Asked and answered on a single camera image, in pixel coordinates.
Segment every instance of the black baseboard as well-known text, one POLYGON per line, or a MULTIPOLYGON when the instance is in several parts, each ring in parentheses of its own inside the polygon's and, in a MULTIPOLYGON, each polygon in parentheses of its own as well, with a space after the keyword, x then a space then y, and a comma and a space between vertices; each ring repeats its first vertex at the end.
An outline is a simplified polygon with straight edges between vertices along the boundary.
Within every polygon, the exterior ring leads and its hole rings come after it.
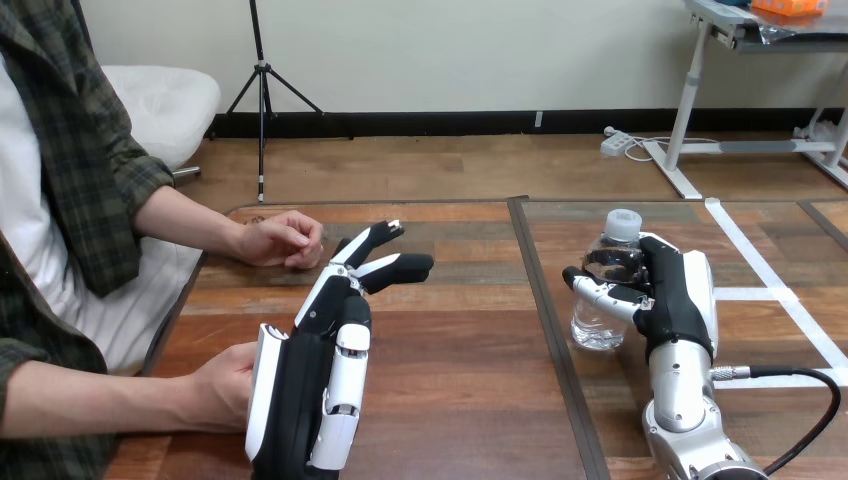
MULTIPOLYGON (((690 131, 785 131, 806 126, 814 113, 807 108, 704 108, 692 111, 690 131)), ((268 138, 332 138, 461 136, 507 134, 601 133, 613 126, 625 132, 665 132, 674 126, 676 109, 557 110, 544 112, 410 112, 410 113, 280 113, 265 124, 268 138)), ((839 109, 825 110, 823 120, 838 122, 839 109)), ((215 116, 209 133, 218 138, 257 138, 258 113, 215 116)))

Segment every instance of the white robotic hand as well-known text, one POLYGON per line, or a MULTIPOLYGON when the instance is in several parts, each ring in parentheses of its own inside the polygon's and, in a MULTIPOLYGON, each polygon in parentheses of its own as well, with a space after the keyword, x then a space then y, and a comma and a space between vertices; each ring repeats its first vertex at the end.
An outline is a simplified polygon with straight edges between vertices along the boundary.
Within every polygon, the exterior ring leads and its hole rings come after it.
POLYGON ((640 237, 648 281, 638 290, 575 267, 566 268, 563 279, 582 299, 635 324, 646 338, 654 398, 642 424, 654 460, 672 480, 768 478, 724 434, 713 399, 718 321, 706 256, 681 254, 650 233, 640 237))
POLYGON ((394 254, 363 265, 403 234, 380 222, 344 240, 295 318, 291 336, 263 324, 254 367, 245 451, 256 480, 335 479, 362 409, 371 312, 364 296, 418 283, 429 255, 394 254))

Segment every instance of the plaid shirt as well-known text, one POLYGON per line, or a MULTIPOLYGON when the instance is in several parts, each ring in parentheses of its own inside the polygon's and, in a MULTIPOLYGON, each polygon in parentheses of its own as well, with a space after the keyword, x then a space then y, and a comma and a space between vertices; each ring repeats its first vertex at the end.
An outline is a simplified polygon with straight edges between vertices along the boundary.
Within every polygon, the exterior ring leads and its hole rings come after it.
MULTIPOLYGON (((86 287, 104 296, 138 274, 132 217, 173 178, 132 139, 84 35, 66 0, 0 0, 0 53, 38 138, 52 217, 86 287)), ((56 318, 0 234, 0 422, 9 377, 29 360, 106 372, 94 343, 56 318)), ((114 435, 0 441, 0 478, 98 478, 114 447, 114 435)))

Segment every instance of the cable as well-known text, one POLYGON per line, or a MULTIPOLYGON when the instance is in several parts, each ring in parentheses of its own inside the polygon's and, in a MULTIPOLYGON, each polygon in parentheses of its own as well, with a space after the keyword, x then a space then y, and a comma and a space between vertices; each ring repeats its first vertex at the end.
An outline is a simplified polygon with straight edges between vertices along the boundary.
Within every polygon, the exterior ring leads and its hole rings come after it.
MULTIPOLYGON (((641 147, 641 146, 642 146, 642 144, 643 144, 643 143, 645 143, 645 142, 657 142, 657 143, 658 143, 658 144, 660 144, 660 145, 668 145, 668 141, 669 141, 669 140, 671 140, 671 137, 651 137, 651 138, 646 138, 646 137, 634 137, 634 136, 631 136, 630 138, 632 138, 632 139, 633 139, 636 143, 634 143, 633 145, 630 145, 629 147, 627 147, 626 149, 624 149, 624 154, 625 154, 625 155, 627 156, 627 158, 629 158, 630 160, 634 160, 634 161, 637 161, 637 162, 650 162, 650 161, 651 161, 651 160, 653 160, 653 159, 652 159, 651 157, 648 157, 648 158, 637 158, 637 157, 634 157, 633 155, 631 155, 631 154, 630 154, 630 149, 631 149, 631 148, 641 147)), ((684 141, 684 142, 708 142, 708 143, 719 143, 719 142, 718 142, 718 140, 713 140, 713 139, 711 139, 711 138, 684 138, 684 139, 683 139, 683 141, 684 141)))
POLYGON ((763 472, 769 476, 780 470, 793 458, 797 457, 799 453, 807 448, 807 446, 809 446, 810 443, 812 443, 813 440, 815 440, 816 437, 818 437, 819 434, 827 428, 827 425, 836 417, 836 414, 839 411, 839 404, 842 402, 842 394, 839 391, 839 386, 836 385, 836 382, 834 382, 832 378, 819 371, 810 368, 797 367, 751 366, 751 378, 778 377, 785 375, 804 375, 824 382, 824 384, 830 388, 831 400, 830 406, 827 408, 827 411, 818 423, 816 423, 815 426, 813 426, 813 428, 798 441, 798 443, 789 449, 789 451, 781 455, 777 460, 772 462, 771 465, 763 470, 763 472))

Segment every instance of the water bottle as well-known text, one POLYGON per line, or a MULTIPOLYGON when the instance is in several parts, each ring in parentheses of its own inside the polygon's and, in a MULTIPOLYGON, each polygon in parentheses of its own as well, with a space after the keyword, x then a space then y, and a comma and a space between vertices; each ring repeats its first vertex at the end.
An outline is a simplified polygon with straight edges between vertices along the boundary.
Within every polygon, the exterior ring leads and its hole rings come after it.
MULTIPOLYGON (((613 210, 607 215, 604 233, 583 257, 583 270, 596 278, 635 286, 643 271, 639 248, 642 217, 630 210, 613 210)), ((574 304, 571 334, 578 345, 590 350, 610 350, 621 345, 627 324, 611 317, 582 299, 574 304)))

